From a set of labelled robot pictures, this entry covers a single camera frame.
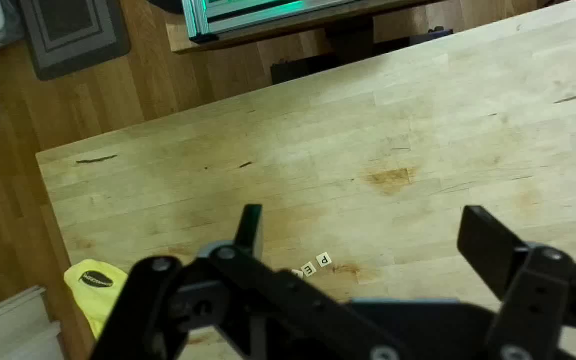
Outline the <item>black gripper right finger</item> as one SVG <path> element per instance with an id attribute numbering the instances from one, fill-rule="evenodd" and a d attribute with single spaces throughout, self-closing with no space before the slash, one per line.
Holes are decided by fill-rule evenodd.
<path id="1" fill-rule="evenodd" d="M 509 303 L 527 295 L 522 268 L 531 247 L 484 207 L 462 211 L 457 252 L 498 300 Z"/>

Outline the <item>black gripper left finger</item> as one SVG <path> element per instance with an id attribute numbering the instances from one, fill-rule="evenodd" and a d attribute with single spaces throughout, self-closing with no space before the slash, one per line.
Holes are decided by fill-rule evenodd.
<path id="1" fill-rule="evenodd" d="M 218 241 L 201 247 L 195 264 L 248 264 L 259 256 L 261 247 L 261 207 L 246 204 L 232 241 Z"/>

